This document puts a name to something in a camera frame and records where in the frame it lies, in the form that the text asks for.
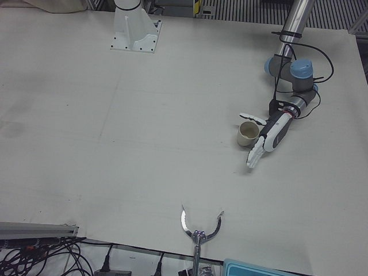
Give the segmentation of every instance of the black cable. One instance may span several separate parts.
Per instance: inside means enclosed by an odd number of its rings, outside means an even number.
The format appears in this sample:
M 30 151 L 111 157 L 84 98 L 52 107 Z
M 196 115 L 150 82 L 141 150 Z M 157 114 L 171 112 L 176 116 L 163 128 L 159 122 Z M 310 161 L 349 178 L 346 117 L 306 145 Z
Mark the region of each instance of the black cable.
M 290 48 L 290 50 L 293 54 L 294 59 L 297 60 L 297 55 L 295 54 L 295 51 L 294 51 L 293 47 L 289 43 L 286 43 L 285 45 L 289 46 L 289 48 Z
M 281 93 L 281 94 L 287 94 L 287 93 L 294 93 L 294 91 L 279 91 L 279 90 L 277 90 L 276 91 L 277 93 Z
M 162 267 L 162 259 L 163 259 L 163 255 L 165 255 L 165 252 L 162 252 L 160 260 L 157 264 L 157 268 L 156 268 L 156 272 L 154 274 L 154 276 L 161 276 L 161 267 Z
M 332 78 L 332 76 L 333 76 L 333 75 L 334 75 L 334 73 L 335 73 L 334 64 L 332 63 L 332 61 L 331 61 L 331 59 L 329 58 L 329 56 L 328 56 L 324 51 L 322 51 L 320 48 L 315 47 L 315 46 L 312 46 L 312 45 L 309 45 L 309 44 L 304 44 L 304 43 L 288 42 L 288 41 L 283 40 L 283 39 L 281 38 L 281 36 L 279 36 L 279 39 L 280 39 L 280 41 L 281 41 L 281 42 L 283 42 L 283 43 L 292 44 L 292 45 L 298 45 L 298 46 L 302 46 L 302 47 L 307 47 L 307 48 L 310 48 L 310 49 L 314 49 L 314 50 L 316 50 L 316 51 L 320 52 L 320 53 L 321 53 L 321 54 L 322 54 L 322 55 L 323 55 L 323 56 L 328 60 L 329 65 L 331 66 L 331 73 L 330 73 L 330 75 L 329 75 L 327 78 L 323 79 L 323 80 L 320 80 L 320 81 L 318 81 L 318 82 L 316 82 L 316 81 L 315 81 L 315 83 L 323 83 L 323 82 L 326 82 L 326 81 L 328 81 L 329 79 L 331 79 L 331 78 Z
M 109 251 L 108 251 L 108 255 L 110 255 L 110 252 L 111 252 L 111 249 L 113 249 L 113 246 L 114 246 L 114 244 L 111 244 L 110 245 L 110 248 L 109 248 Z
M 318 80 L 318 79 L 323 79 L 324 76 L 319 76 L 318 78 L 313 78 L 314 81 Z
M 90 241 L 81 241 L 80 243 L 84 243 L 84 244 L 91 244 L 92 246 L 118 246 L 117 243 L 92 243 Z
M 75 263 L 70 269 L 65 272 L 69 274 L 72 271 L 79 271 L 82 276 L 92 276 L 93 270 L 88 260 L 81 254 L 81 248 L 76 244 L 84 240 L 82 238 L 61 238 L 60 244 L 55 246 L 42 246 L 42 247 L 25 247 L 21 249 L 11 250 L 6 254 L 4 259 L 0 261 L 0 275 L 3 276 L 25 276 L 33 267 L 41 262 L 43 265 L 35 276 L 39 276 L 44 270 L 47 260 L 53 256 L 71 254 L 75 260 Z M 73 252 L 71 246 L 75 245 L 78 252 Z M 7 258 L 11 253 L 18 251 L 9 260 Z M 90 272 L 83 269 L 81 260 L 85 261 L 90 269 Z
M 105 260 L 104 260 L 104 264 L 102 265 L 100 272 L 109 272 L 110 271 L 110 252 L 111 249 L 113 248 L 114 244 L 110 245 L 109 251 L 105 256 Z
M 277 79 L 275 79 L 275 89 L 274 89 L 274 95 L 273 95 L 273 99 L 276 100 L 276 92 L 277 92 L 277 86 L 278 86 L 278 82 L 281 78 L 281 72 L 282 72 L 282 69 L 283 67 L 290 63 L 290 61 L 286 62 L 285 64 L 283 63 L 283 59 L 284 59 L 284 54 L 285 54 L 285 49 L 286 49 L 286 46 L 288 46 L 287 44 L 284 44 L 284 46 L 282 47 L 282 55 L 281 55 L 281 62 L 280 62 L 280 68 L 278 70 L 278 75 L 277 75 Z
M 312 113 L 313 110 L 315 110 L 316 108 L 318 108 L 320 106 L 320 104 L 321 104 L 321 95 L 318 93 L 318 91 L 316 91 L 316 94 L 319 97 L 318 104 L 315 107 L 313 107 L 312 110 L 307 115 L 305 115 L 303 117 L 300 117 L 300 118 L 295 118 L 295 119 L 299 120 L 299 119 L 307 118 L 309 115 L 311 115 L 311 113 Z

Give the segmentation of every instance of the metal gripper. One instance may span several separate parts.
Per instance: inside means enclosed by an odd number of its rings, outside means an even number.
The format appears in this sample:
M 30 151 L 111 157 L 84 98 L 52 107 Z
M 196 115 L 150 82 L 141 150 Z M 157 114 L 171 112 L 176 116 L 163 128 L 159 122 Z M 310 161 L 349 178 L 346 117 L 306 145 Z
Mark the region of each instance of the metal gripper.
M 185 213 L 185 209 L 184 209 L 184 206 L 183 205 L 182 205 L 182 208 L 183 208 L 182 215 L 181 215 L 182 227 L 183 227 L 185 233 L 195 243 L 192 276 L 198 276 L 198 269 L 199 269 L 200 258 L 201 258 L 201 244 L 203 244 L 203 243 L 205 243 L 205 242 L 213 239 L 216 236 L 216 234 L 219 232 L 220 227 L 221 227 L 221 216 L 224 214 L 224 211 L 222 211 L 217 216 L 217 227 L 216 227 L 216 229 L 213 231 L 213 233 L 211 233 L 209 235 L 206 235 L 204 231 L 195 230 L 192 233 L 188 229 L 188 227 L 186 226 L 186 223 L 185 223 L 186 213 Z

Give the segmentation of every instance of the metal pole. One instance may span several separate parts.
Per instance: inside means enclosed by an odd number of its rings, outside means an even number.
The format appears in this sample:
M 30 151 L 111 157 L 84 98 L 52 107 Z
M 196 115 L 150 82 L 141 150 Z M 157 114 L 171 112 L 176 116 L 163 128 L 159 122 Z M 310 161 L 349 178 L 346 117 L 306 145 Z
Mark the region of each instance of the metal pole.
M 368 20 L 368 7 L 359 15 L 359 17 L 355 20 L 355 22 L 351 25 L 349 29 L 349 34 L 355 35 L 361 26 Z
M 198 276 L 198 271 L 200 269 L 200 259 L 201 259 L 201 239 L 198 238 L 197 244 L 194 248 L 194 259 L 193 259 L 193 269 L 191 271 L 192 276 Z
M 282 30 L 293 33 L 302 33 L 315 2 L 316 0 L 295 0 Z M 281 39 L 287 42 L 299 41 L 298 37 L 287 35 L 281 36 Z M 284 44 L 285 43 L 281 43 L 279 46 L 276 52 L 277 55 L 282 55 Z M 292 56 L 292 52 L 289 47 L 285 48 L 284 56 Z

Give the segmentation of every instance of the metal grating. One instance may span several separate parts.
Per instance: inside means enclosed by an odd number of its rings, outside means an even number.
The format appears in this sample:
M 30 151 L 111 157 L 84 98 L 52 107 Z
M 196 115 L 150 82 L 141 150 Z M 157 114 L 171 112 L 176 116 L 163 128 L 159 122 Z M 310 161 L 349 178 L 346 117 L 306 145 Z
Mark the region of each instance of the metal grating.
M 265 0 L 203 0 L 203 6 L 214 6 L 213 16 L 201 18 L 283 25 L 290 5 Z M 307 27 L 349 29 L 368 6 L 367 0 L 317 0 Z M 368 32 L 368 21 L 359 30 Z
M 89 10 L 100 10 L 105 0 L 87 0 Z

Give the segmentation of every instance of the power adapter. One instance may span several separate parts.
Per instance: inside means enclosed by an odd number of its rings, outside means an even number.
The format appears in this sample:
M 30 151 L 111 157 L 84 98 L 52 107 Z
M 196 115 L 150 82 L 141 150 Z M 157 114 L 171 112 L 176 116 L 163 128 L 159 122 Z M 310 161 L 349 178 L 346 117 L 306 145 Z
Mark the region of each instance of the power adapter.
M 93 276 L 132 276 L 132 272 L 125 270 L 110 270 L 109 272 L 103 272 L 97 270 L 94 272 Z

